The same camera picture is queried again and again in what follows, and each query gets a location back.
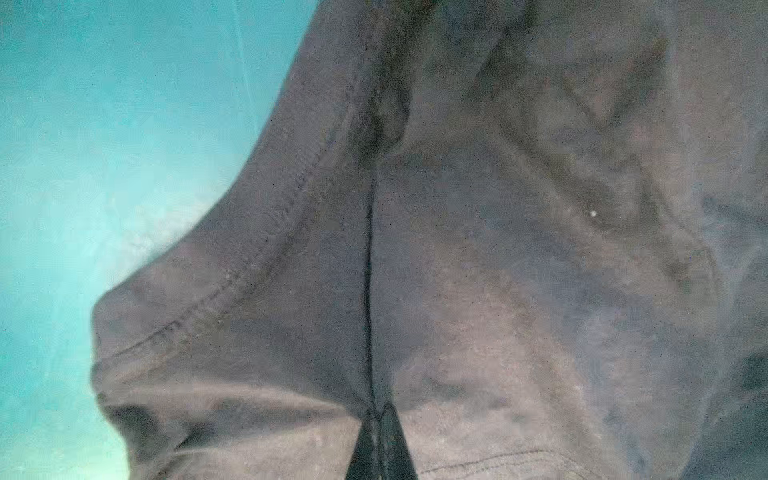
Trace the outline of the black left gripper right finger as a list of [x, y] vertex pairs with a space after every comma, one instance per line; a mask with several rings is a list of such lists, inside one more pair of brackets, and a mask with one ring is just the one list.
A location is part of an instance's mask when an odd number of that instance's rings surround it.
[[379, 466], [383, 480], [417, 480], [396, 408], [384, 405], [379, 418]]

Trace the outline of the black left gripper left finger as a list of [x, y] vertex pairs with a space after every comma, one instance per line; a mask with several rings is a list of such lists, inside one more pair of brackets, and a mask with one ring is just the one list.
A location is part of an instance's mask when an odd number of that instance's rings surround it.
[[375, 410], [366, 412], [344, 479], [378, 479], [378, 416]]

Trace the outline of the black printed t shirt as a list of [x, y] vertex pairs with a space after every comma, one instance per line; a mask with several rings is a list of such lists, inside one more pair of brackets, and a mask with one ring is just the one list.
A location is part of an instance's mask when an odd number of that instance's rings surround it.
[[93, 332], [133, 479], [763, 479], [767, 5], [323, 1]]

